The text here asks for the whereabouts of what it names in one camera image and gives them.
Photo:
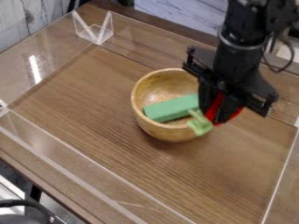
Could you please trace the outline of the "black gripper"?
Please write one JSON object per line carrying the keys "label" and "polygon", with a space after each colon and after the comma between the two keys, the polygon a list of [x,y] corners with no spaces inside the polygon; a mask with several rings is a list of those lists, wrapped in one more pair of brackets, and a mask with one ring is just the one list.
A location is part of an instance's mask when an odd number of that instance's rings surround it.
{"label": "black gripper", "polygon": [[278,93],[258,71],[260,53],[218,47],[205,52],[197,46],[186,48],[181,68],[197,79],[198,106],[213,124],[233,119],[242,108],[266,116]]}

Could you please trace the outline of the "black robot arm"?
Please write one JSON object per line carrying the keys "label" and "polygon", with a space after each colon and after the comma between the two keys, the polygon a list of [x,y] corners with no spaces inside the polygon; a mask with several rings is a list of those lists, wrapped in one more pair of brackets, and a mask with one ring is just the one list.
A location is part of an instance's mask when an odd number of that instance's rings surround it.
{"label": "black robot arm", "polygon": [[218,45],[210,62],[200,49],[186,48],[181,68],[198,82],[198,109],[214,125],[233,119],[241,109],[265,116],[278,93],[258,65],[281,32],[299,22],[297,0],[228,0]]}

